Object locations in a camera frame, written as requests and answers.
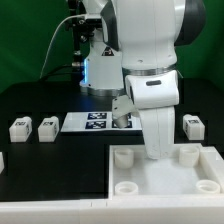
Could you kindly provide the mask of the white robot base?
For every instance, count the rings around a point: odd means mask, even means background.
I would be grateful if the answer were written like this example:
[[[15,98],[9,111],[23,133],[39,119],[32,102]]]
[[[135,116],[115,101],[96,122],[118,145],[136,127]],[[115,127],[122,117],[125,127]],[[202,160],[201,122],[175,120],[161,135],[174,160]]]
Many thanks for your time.
[[[103,30],[94,28],[90,52],[84,60],[82,92],[96,96],[117,96],[124,91],[121,53],[103,42]]]

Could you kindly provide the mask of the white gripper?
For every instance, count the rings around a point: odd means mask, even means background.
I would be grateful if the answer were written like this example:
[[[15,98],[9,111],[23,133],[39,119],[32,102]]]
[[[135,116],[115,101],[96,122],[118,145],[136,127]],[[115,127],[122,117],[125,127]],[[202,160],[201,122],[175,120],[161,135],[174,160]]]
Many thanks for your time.
[[[126,92],[140,117],[146,153],[151,159],[170,156],[174,146],[175,109],[179,104],[177,71],[125,78]]]

